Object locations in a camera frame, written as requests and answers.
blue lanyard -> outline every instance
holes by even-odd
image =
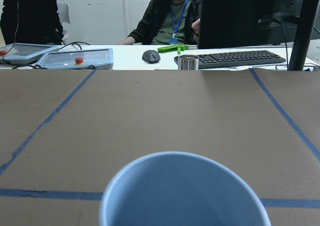
[[[184,13],[185,13],[185,10],[186,10],[186,7],[187,7],[187,4],[188,4],[188,0],[185,0],[185,3],[184,3],[184,6],[183,6],[183,9],[182,9],[180,18],[178,20],[177,26],[175,26],[174,14],[173,14],[173,12],[171,10],[171,7],[170,7],[170,15],[171,15],[171,21],[172,21],[172,28],[173,28],[172,38],[174,38],[176,36],[177,32],[178,32],[178,29],[179,29],[181,21],[182,21],[182,17],[184,16]]]

metal cup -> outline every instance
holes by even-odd
[[[198,70],[199,57],[196,55],[183,55],[178,57],[178,70]]]

black clothing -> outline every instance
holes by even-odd
[[[151,0],[142,20],[129,36],[133,37],[137,43],[142,42],[144,45],[151,44],[165,21],[171,2],[172,0]],[[195,32],[191,28],[191,25],[201,17],[201,7],[202,0],[191,0],[184,24],[185,44],[196,44],[194,41]]]
[[[3,0],[0,26],[6,44],[60,44],[63,28],[57,14],[57,0]]]

light blue round object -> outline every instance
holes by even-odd
[[[107,186],[100,226],[270,226],[254,191],[225,166],[187,152],[134,160]]]

black mouse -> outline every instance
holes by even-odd
[[[157,63],[160,61],[160,55],[154,50],[147,50],[143,53],[142,60],[150,64]]]

